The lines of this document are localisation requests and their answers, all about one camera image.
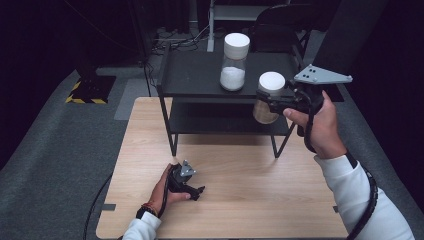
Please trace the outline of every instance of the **white lid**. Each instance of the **white lid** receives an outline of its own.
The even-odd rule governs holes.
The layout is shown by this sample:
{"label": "white lid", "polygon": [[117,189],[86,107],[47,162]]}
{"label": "white lid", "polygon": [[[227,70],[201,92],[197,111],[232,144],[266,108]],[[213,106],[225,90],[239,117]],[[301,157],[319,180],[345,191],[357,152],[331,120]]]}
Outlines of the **white lid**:
{"label": "white lid", "polygon": [[230,33],[225,36],[224,53],[231,59],[243,59],[249,52],[250,39],[241,33]]}
{"label": "white lid", "polygon": [[259,77],[259,89],[271,96],[281,96],[286,79],[277,72],[266,72]]}

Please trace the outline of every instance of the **white long-sleeve shirt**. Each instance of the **white long-sleeve shirt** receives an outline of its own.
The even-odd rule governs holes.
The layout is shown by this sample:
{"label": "white long-sleeve shirt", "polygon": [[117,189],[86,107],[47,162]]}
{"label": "white long-sleeve shirt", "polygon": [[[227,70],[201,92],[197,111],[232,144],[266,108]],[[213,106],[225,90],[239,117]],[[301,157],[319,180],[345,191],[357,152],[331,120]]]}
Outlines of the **white long-sleeve shirt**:
{"label": "white long-sleeve shirt", "polygon": [[[370,185],[360,163],[353,169],[346,156],[322,160],[315,157],[321,166],[328,187],[333,191],[343,224],[350,232],[365,211]],[[141,219],[131,221],[124,240],[152,240],[161,221],[146,212]],[[406,240],[414,239],[403,215],[383,190],[378,189],[377,206],[356,239]]]}

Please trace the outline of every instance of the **hand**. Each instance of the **hand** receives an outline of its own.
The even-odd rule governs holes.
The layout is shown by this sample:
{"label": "hand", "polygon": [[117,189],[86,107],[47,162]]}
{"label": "hand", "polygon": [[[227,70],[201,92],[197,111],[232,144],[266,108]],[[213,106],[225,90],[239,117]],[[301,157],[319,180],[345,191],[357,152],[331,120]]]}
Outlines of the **hand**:
{"label": "hand", "polygon": [[[336,106],[331,102],[330,97],[322,91],[324,102],[320,111],[315,115],[311,132],[311,145],[321,159],[331,159],[346,154],[344,146],[337,130]],[[286,108],[283,114],[297,125],[304,129],[308,122],[308,115]]]}
{"label": "hand", "polygon": [[[152,195],[150,196],[149,203],[151,203],[151,206],[156,210],[157,213],[159,213],[160,209],[162,208],[165,182],[170,168],[171,164],[168,164],[165,171],[163,171],[159,182],[156,183],[156,186],[153,188]],[[171,203],[174,202],[188,200],[190,199],[190,197],[191,196],[188,193],[173,193],[168,190],[166,206],[169,206]]]}

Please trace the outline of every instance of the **metal bracket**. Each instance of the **metal bracket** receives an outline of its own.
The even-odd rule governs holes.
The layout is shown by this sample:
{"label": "metal bracket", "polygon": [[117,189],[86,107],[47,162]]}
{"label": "metal bracket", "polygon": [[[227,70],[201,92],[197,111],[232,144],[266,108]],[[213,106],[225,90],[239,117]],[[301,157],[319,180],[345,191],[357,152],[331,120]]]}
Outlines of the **metal bracket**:
{"label": "metal bracket", "polygon": [[196,170],[194,170],[190,164],[188,164],[187,160],[183,161],[183,165],[181,166],[181,173],[180,176],[181,177],[187,177],[187,176],[191,176],[193,174],[196,173]]}
{"label": "metal bracket", "polygon": [[307,66],[305,69],[296,74],[296,76],[294,76],[294,80],[297,82],[319,85],[349,83],[352,82],[353,78],[350,75],[346,76],[309,64],[309,66]]}

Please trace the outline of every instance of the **glass jar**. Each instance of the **glass jar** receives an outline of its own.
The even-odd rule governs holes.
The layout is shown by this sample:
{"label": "glass jar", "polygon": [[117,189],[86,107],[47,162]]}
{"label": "glass jar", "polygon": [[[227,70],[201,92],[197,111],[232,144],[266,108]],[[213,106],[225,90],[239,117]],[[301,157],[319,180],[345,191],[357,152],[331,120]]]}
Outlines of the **glass jar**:
{"label": "glass jar", "polygon": [[250,39],[244,34],[231,33],[225,36],[220,77],[224,89],[237,91],[243,87],[249,45]]}
{"label": "glass jar", "polygon": [[[286,79],[277,72],[266,72],[259,77],[258,88],[272,97],[283,94]],[[278,119],[279,113],[272,113],[268,103],[257,100],[253,107],[253,117],[262,124],[271,124]]]}
{"label": "glass jar", "polygon": [[221,86],[228,91],[237,91],[244,85],[246,58],[231,59],[224,55],[221,68]]}

